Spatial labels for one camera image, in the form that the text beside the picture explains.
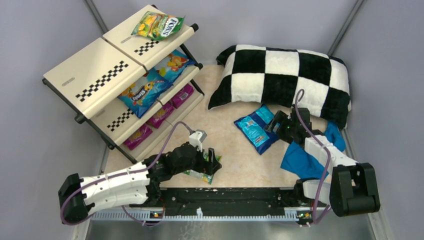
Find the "blue mint candy bag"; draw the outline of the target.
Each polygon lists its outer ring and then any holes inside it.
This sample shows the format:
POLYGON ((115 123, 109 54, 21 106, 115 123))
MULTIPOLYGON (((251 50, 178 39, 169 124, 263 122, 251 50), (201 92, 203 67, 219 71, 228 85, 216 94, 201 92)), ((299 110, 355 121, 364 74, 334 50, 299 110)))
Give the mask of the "blue mint candy bag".
POLYGON ((265 127, 274 118, 270 109, 262 104, 247 116, 235 120, 234 125, 243 133, 246 139, 253 145, 259 155, 279 140, 274 132, 265 131, 265 127))

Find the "purple grape candy bag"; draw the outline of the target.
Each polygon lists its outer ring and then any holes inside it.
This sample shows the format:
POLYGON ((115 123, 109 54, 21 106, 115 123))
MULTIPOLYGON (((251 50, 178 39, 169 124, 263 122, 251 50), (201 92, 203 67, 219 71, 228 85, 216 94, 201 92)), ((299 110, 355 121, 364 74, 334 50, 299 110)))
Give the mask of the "purple grape candy bag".
POLYGON ((171 104, 178 109, 193 94, 194 88, 190 84, 186 84, 179 92, 171 98, 171 104))
POLYGON ((152 133, 153 133, 153 130, 148 125, 143 124, 129 138, 127 138, 123 142, 123 144, 129 150, 133 150, 138 145, 140 145, 144 140, 146 140, 152 133))
POLYGON ((170 102, 165 103, 148 121, 147 124, 158 129, 162 123, 174 112, 175 108, 170 102))

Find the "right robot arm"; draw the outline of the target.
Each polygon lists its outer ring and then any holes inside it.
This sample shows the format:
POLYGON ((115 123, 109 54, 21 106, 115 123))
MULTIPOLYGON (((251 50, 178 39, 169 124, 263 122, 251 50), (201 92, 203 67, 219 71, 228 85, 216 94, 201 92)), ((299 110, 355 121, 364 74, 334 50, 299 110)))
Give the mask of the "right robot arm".
POLYGON ((302 179, 303 196, 330 205, 338 217, 376 213, 381 208, 374 167, 358 162, 331 143, 325 134, 312 128, 307 108, 293 108, 291 114, 277 111, 264 130, 285 142, 298 144, 331 175, 331 182, 302 179))

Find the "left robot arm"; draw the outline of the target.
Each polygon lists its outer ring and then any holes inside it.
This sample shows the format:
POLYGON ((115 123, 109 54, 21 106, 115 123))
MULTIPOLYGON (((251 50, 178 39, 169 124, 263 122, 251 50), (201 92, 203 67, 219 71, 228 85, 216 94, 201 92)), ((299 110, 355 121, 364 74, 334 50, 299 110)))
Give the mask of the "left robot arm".
POLYGON ((213 148, 205 154, 203 149, 186 142, 172 151, 152 155, 109 174, 89 177, 71 174, 58 190, 61 222, 77 225, 98 211, 124 205, 153 207, 162 197, 162 182, 189 170, 214 175, 221 168, 213 148))

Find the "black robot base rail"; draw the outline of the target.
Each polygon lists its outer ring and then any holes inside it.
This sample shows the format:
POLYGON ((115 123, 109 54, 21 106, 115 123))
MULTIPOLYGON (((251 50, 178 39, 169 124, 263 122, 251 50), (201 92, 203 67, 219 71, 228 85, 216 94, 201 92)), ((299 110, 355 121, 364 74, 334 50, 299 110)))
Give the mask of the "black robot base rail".
POLYGON ((292 187, 164 188, 153 207, 131 204, 93 216, 100 221, 311 223, 314 201, 292 187))

